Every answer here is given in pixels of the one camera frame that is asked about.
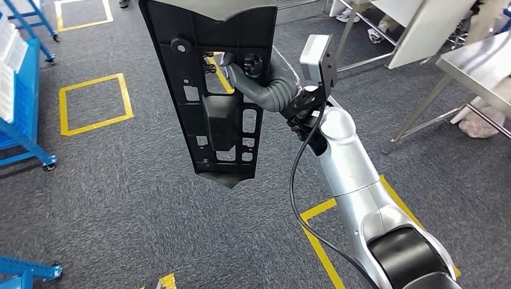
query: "caster wheel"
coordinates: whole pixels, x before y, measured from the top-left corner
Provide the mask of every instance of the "caster wheel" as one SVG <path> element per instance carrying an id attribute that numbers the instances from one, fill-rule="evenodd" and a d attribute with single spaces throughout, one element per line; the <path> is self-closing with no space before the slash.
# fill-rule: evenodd
<path id="1" fill-rule="evenodd" d="M 57 278 L 53 279 L 53 281 L 57 281 L 57 280 L 61 279 L 62 275 L 63 275 L 62 264 L 60 264 L 60 262 L 55 262 L 55 263 L 51 264 L 51 267 L 57 267 L 57 266 L 60 266 L 60 275 Z"/>
<path id="2" fill-rule="evenodd" d="M 54 170 L 57 167 L 57 164 L 48 164 L 47 166 L 43 167 L 43 170 L 49 172 L 51 170 Z"/>

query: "yellow floor tape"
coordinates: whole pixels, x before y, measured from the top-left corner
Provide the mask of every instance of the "yellow floor tape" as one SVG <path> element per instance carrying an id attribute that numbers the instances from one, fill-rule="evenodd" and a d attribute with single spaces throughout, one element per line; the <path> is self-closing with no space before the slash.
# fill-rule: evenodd
<path id="1" fill-rule="evenodd" d="M 57 0 L 54 2 L 55 14 L 57 15 L 57 28 L 58 28 L 59 32 L 80 29 L 80 28 L 85 28 L 85 27 L 99 25 L 99 24 L 105 24 L 105 23 L 109 23 L 109 22 L 113 21 L 110 4 L 108 3 L 108 0 L 101 0 L 103 3 L 103 7 L 105 8 L 105 15 L 107 16 L 106 20 L 85 23 L 85 24 L 77 25 L 77 26 L 64 27 L 64 20 L 62 19 L 62 4 L 68 4 L 68 3 L 78 2 L 78 1 L 83 1 L 83 0 Z"/>
<path id="2" fill-rule="evenodd" d="M 165 288 L 165 289 L 177 289 L 175 286 L 175 279 L 174 279 L 173 273 L 169 274 L 165 277 L 162 277 L 160 279 L 160 283 L 162 284 L 163 288 Z"/>
<path id="3" fill-rule="evenodd" d="M 220 83 L 224 87 L 225 91 L 228 94 L 234 93 L 234 88 L 232 88 L 232 86 L 229 84 L 229 82 L 225 78 L 225 75 L 222 73 L 222 71 L 220 70 L 220 67 L 216 63 L 216 60 L 213 57 L 208 57 L 207 59 L 208 59 L 209 63 L 211 63 L 212 65 L 215 66 L 215 68 L 216 68 L 216 76 L 218 77 L 218 80 L 220 80 Z"/>
<path id="4" fill-rule="evenodd" d="M 67 98 L 66 93 L 73 89 L 79 89 L 88 85 L 97 84 L 99 82 L 116 79 L 119 81 L 119 89 L 121 90 L 122 104 L 124 106 L 124 115 L 114 117 L 112 119 L 103 120 L 102 122 L 93 123 L 91 125 L 83 126 L 81 128 L 69 129 L 67 123 Z M 58 107 L 60 111 L 60 134 L 67 137 L 81 134 L 82 132 L 91 131 L 96 128 L 102 128 L 103 126 L 111 125 L 112 123 L 121 122 L 133 117 L 133 110 L 131 108 L 130 95 L 126 87 L 126 80 L 124 79 L 123 73 L 112 74 L 109 76 L 92 79 L 89 81 L 73 84 L 70 86 L 62 87 L 58 92 Z"/>

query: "black plastic car part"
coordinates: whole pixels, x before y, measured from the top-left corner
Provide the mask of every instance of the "black plastic car part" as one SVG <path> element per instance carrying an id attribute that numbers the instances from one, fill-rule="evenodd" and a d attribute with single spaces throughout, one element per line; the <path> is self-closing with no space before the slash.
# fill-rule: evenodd
<path id="1" fill-rule="evenodd" d="M 140 0 L 165 80 L 192 158 L 195 173 L 233 188 L 255 175 L 263 110 L 245 102 L 243 94 L 208 90 L 204 56 L 234 55 L 236 64 L 268 84 L 269 63 L 277 18 L 275 0 Z M 187 89 L 199 97 L 187 100 Z M 243 115 L 251 111 L 253 128 L 245 130 Z M 222 160 L 218 152 L 234 149 Z"/>

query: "blue shelf cart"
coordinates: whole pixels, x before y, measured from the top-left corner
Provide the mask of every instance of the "blue shelf cart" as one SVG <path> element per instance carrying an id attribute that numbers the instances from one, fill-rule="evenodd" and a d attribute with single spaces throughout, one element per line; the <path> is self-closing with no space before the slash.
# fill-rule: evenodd
<path id="1" fill-rule="evenodd" d="M 509 7 L 507 9 L 504 10 L 504 15 L 506 15 L 507 17 L 511 18 L 511 3 L 509 4 Z M 506 32 L 507 30 L 511 29 L 511 19 L 509 19 L 509 21 L 507 21 L 507 23 L 505 24 L 505 26 L 502 28 L 502 30 L 500 31 L 500 33 L 504 33 Z"/>
<path id="2" fill-rule="evenodd" d="M 32 39 L 37 39 L 37 36 L 36 34 L 34 33 L 34 31 L 32 30 L 32 25 L 29 24 L 25 18 L 23 17 L 22 14 L 20 14 L 17 10 L 16 10 L 16 7 L 14 7 L 14 5 L 10 2 L 10 0 L 3 0 L 5 2 L 5 4 L 7 5 L 7 7 L 11 10 L 11 12 L 13 13 L 12 16 L 8 17 L 7 19 L 8 20 L 11 20 L 11 19 L 17 19 L 21 25 L 22 25 L 22 29 L 25 29 L 27 32 L 28 32 L 28 35 L 30 35 L 30 38 Z M 34 2 L 32 0 L 29 0 L 31 5 L 34 6 L 34 9 L 36 9 L 36 11 L 42 16 L 44 17 L 44 15 L 39 11 L 39 9 L 37 9 L 36 5 L 34 4 Z M 58 42 L 58 37 L 57 37 L 57 34 L 55 33 L 53 35 L 53 39 Z M 48 48 L 43 44 L 43 43 L 40 43 L 39 44 L 39 48 L 41 49 L 41 51 L 43 52 L 43 54 L 45 55 L 45 61 L 48 62 L 49 64 L 53 65 L 55 64 L 55 54 L 51 53 Z"/>
<path id="3" fill-rule="evenodd" d="M 57 32 L 55 30 L 53 30 L 53 28 L 51 28 L 51 25 L 49 24 L 49 22 L 46 19 L 45 15 L 39 10 L 39 8 L 37 7 L 36 3 L 34 3 L 33 0 L 26 0 L 30 4 L 30 6 L 32 6 L 32 9 L 34 10 L 32 12 L 27 12 L 27 13 L 19 13 L 14 8 L 14 5 L 12 4 L 11 0 L 4 0 L 4 1 L 5 1 L 5 4 L 9 7 L 9 9 L 13 13 L 12 16 L 9 16 L 9 18 L 8 18 L 9 20 L 13 20 L 13 19 L 18 19 L 19 20 L 19 19 L 23 19 L 25 17 L 37 16 L 37 17 L 39 17 L 40 22 L 31 23 L 31 24 L 27 24 L 27 25 L 29 27 L 45 26 L 46 29 L 48 29 L 48 31 L 49 31 L 49 35 L 51 35 L 53 37 L 53 40 L 58 42 L 58 34 L 57 34 Z M 26 25 L 22 23 L 22 26 L 17 26 L 16 28 L 17 29 L 25 29 Z"/>
<path id="4" fill-rule="evenodd" d="M 12 275 L 12 279 L 0 281 L 0 289 L 32 289 L 34 279 L 49 282 L 59 278 L 62 266 L 47 266 L 0 256 L 0 274 Z"/>
<path id="5" fill-rule="evenodd" d="M 53 170 L 57 157 L 37 144 L 40 42 L 30 39 L 27 43 L 27 54 L 19 73 L 14 76 L 14 121 L 7 123 L 0 119 L 0 151 L 22 146 L 27 152 L 1 159 L 0 166 L 36 157 L 45 170 Z"/>

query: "person's foot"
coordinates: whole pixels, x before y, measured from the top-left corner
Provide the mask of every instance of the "person's foot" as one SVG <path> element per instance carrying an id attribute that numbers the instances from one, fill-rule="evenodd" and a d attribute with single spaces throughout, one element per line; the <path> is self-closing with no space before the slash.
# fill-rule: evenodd
<path id="1" fill-rule="evenodd" d="M 350 15 L 351 15 L 351 10 L 346 9 L 341 14 L 337 15 L 336 19 L 343 23 L 348 23 L 348 19 L 350 18 Z M 358 21 L 360 21 L 360 17 L 358 17 L 358 15 L 355 15 L 355 19 L 353 19 L 353 22 L 357 23 Z"/>
<path id="2" fill-rule="evenodd" d="M 130 6 L 130 0 L 119 0 L 119 6 L 121 9 L 126 9 Z"/>
<path id="3" fill-rule="evenodd" d="M 383 40 L 383 37 L 380 35 L 380 33 L 378 33 L 378 31 L 376 31 L 373 28 L 368 29 L 368 35 L 369 35 L 369 40 L 373 44 L 378 44 Z"/>

